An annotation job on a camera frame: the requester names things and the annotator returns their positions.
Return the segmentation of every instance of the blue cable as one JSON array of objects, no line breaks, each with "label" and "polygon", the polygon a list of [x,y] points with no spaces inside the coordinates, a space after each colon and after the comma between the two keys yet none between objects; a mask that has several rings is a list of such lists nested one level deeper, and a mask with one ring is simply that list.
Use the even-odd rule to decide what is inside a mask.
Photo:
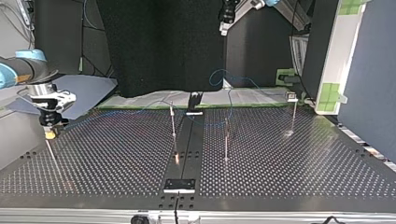
[{"label": "blue cable", "polygon": [[[220,79],[217,83],[213,83],[212,79],[213,79],[213,77],[214,77],[218,72],[224,72],[224,74],[222,74],[221,79]],[[260,88],[251,78],[249,78],[249,77],[235,77],[235,76],[232,76],[232,75],[230,74],[230,72],[227,71],[226,69],[218,69],[218,70],[214,71],[214,72],[212,73],[212,75],[210,75],[209,84],[210,84],[212,87],[217,87],[218,85],[222,84],[223,79],[226,78],[226,77],[230,77],[231,79],[246,79],[246,80],[250,81],[256,88],[258,88],[258,89],[261,90],[264,94],[267,94],[267,95],[283,95],[283,94],[268,94],[268,93],[264,92],[264,91],[262,90],[262,88]],[[227,92],[228,99],[230,100],[230,112],[229,112],[229,115],[227,116],[228,120],[230,120],[230,119],[233,117],[233,100],[231,99],[231,95],[230,95],[230,93],[231,93],[232,90],[233,90],[233,89],[230,89],[230,90]],[[129,111],[128,111],[128,112],[124,112],[124,111],[119,111],[119,110],[117,110],[117,111],[111,111],[111,112],[105,113],[105,114],[103,114],[103,115],[100,115],[100,116],[98,116],[98,117],[94,117],[94,118],[90,118],[90,119],[85,119],[85,120],[83,120],[82,122],[79,122],[79,123],[76,123],[76,124],[68,125],[68,126],[66,126],[66,129],[70,129],[70,128],[75,127],[75,126],[79,126],[79,125],[82,125],[82,124],[84,124],[84,123],[88,123],[88,122],[90,122],[90,121],[92,121],[92,120],[94,120],[94,119],[99,119],[99,118],[106,117],[106,116],[111,116],[111,115],[116,115],[116,114],[126,114],[126,115],[135,115],[135,114],[139,114],[139,113],[142,113],[143,111],[147,110],[148,107],[150,107],[151,105],[154,105],[154,104],[156,104],[156,103],[165,103],[165,104],[167,104],[167,105],[171,105],[171,104],[169,104],[168,102],[165,102],[165,101],[154,101],[154,102],[150,103],[149,105],[146,105],[146,106],[143,107],[142,109],[140,109],[140,110],[138,110],[138,111],[135,111],[135,112],[132,112],[132,113],[129,112]],[[182,110],[181,108],[179,108],[179,107],[177,107],[177,106],[175,106],[175,105],[173,105],[173,107],[174,107],[176,110]],[[194,122],[194,123],[196,123],[196,124],[199,124],[199,125],[203,125],[203,126],[221,126],[221,125],[223,125],[223,124],[226,123],[226,121],[224,120],[224,121],[219,122],[219,123],[213,123],[213,124],[210,124],[210,123],[209,123],[209,124],[206,124],[206,123],[201,123],[201,122],[199,122],[199,121],[196,121],[194,118],[191,118],[190,116],[187,116],[187,118],[189,118],[192,122]]]}]

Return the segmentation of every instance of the perforated metal table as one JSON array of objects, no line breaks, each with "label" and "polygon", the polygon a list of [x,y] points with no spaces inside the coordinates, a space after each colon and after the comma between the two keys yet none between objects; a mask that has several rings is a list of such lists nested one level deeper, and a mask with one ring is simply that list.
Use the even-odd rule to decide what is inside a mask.
[{"label": "perforated metal table", "polygon": [[[229,119],[225,160],[225,118]],[[0,207],[396,213],[396,174],[322,116],[298,108],[98,111],[0,174]],[[165,194],[166,179],[194,194]]]}]

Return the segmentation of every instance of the black curtain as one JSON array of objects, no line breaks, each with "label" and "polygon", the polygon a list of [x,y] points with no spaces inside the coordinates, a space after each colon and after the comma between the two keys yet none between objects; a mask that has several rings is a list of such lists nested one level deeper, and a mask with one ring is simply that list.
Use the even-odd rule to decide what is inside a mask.
[{"label": "black curtain", "polygon": [[97,0],[124,97],[160,90],[217,91],[223,68],[221,0]]}]

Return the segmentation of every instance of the metal bracket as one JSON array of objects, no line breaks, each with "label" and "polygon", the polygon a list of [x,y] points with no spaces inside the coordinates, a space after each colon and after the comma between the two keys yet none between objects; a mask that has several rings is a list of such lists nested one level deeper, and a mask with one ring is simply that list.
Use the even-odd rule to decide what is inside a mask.
[{"label": "metal bracket", "polygon": [[265,6],[265,2],[263,0],[243,0],[241,1],[237,6],[235,10],[235,20],[233,23],[226,23],[226,22],[221,22],[220,23],[220,32],[221,35],[226,36],[228,34],[228,30],[233,27],[234,24],[236,24],[245,14],[247,14],[252,8],[256,8],[259,10],[260,8]]},{"label": "metal bracket", "polygon": [[164,193],[194,193],[194,179],[167,179],[165,183]]}]

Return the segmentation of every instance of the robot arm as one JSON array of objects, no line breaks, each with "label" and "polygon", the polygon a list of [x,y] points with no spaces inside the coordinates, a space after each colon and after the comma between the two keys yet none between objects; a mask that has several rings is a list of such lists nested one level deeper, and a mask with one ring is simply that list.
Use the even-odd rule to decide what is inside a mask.
[{"label": "robot arm", "polygon": [[251,9],[267,5],[273,7],[280,0],[223,0],[223,7],[219,14],[221,35],[227,35],[231,27],[236,24]]},{"label": "robot arm", "polygon": [[20,50],[16,57],[0,57],[0,89],[26,85],[32,104],[40,111],[39,121],[47,139],[53,139],[63,127],[61,113],[75,101],[76,95],[70,91],[58,91],[52,84],[55,73],[47,67],[44,53],[39,49]]}]

